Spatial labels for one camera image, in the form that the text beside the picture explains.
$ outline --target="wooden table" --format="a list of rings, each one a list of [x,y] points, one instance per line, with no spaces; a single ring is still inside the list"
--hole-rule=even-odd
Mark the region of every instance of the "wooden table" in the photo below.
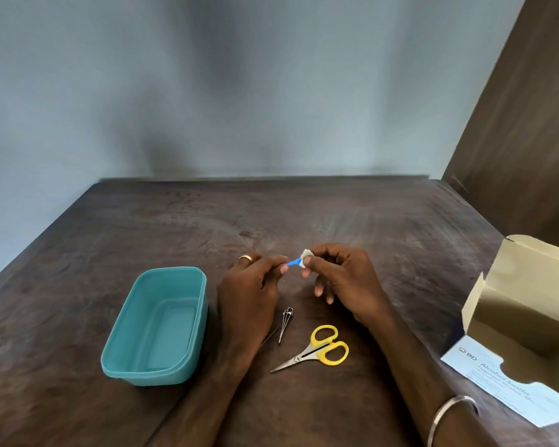
[[[141,446],[189,383],[137,388],[105,377],[99,357],[136,277],[193,265],[211,306],[247,248],[297,257],[338,241],[366,248],[385,290],[436,355],[502,236],[446,184],[410,178],[94,185],[0,274],[0,446]],[[221,446],[420,445],[379,348],[352,316],[290,272],[276,313],[294,316],[282,344],[255,358],[222,427]],[[304,363],[270,375],[332,323],[350,346],[336,368]],[[559,425],[532,427],[453,370],[502,445],[559,445]]]

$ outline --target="scissors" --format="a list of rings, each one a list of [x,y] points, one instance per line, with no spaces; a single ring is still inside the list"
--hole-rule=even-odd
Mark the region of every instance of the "scissors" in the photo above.
[[[323,340],[317,340],[316,333],[320,330],[328,328],[333,330],[333,335],[329,336],[328,338],[324,338]],[[305,348],[305,350],[300,353],[298,356],[294,356],[291,360],[284,362],[279,367],[274,368],[270,373],[277,372],[277,370],[282,370],[283,368],[290,367],[291,365],[297,364],[302,360],[309,360],[309,359],[316,359],[320,360],[322,363],[326,365],[338,365],[344,362],[344,359],[348,356],[348,352],[350,349],[345,342],[337,341],[334,342],[333,340],[337,338],[337,328],[332,325],[323,325],[319,326],[316,330],[313,331],[311,334],[311,343]],[[344,347],[346,352],[342,356],[341,359],[338,360],[330,360],[325,357],[325,355],[330,352],[331,350],[335,350],[337,347]]]

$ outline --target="yellow scissor handle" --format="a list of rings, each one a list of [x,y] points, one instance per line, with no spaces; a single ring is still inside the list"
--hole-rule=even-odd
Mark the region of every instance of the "yellow scissor handle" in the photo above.
[[[333,335],[329,336],[328,338],[324,338],[323,340],[317,340],[316,333],[319,332],[322,329],[329,329],[329,330],[333,330]],[[326,365],[338,365],[341,364],[342,362],[344,362],[344,359],[346,359],[348,357],[348,353],[350,352],[350,349],[348,348],[348,345],[346,345],[345,342],[342,342],[341,340],[338,342],[334,342],[333,340],[337,338],[337,328],[333,325],[322,325],[319,326],[316,330],[313,331],[313,333],[311,334],[311,345],[313,345],[313,347],[319,346],[323,343],[329,343],[329,345],[319,351],[317,351],[315,354],[317,356],[317,359],[319,359],[322,363],[326,364]],[[335,350],[337,347],[344,347],[344,350],[346,351],[344,353],[344,355],[342,356],[341,359],[338,360],[330,360],[327,359],[325,357],[325,354],[330,352],[331,350]]]

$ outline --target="hand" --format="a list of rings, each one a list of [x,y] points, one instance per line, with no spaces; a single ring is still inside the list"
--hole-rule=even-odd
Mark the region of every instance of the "hand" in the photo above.
[[[314,257],[305,257],[302,277],[318,273],[315,296],[325,295],[328,304],[339,296],[342,304],[350,309],[362,323],[366,317],[389,307],[381,283],[366,251],[341,244],[326,243],[315,246]]]
[[[224,353],[250,365],[273,323],[278,281],[288,258],[252,253],[253,263],[239,259],[217,286],[217,307]]]

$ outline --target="person's left hand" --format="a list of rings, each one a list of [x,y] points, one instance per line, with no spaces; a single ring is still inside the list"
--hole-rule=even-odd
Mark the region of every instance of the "person's left hand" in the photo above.
[[[288,271],[288,257],[249,254],[239,259],[217,286],[222,348],[234,359],[253,360],[273,323],[278,281]]]

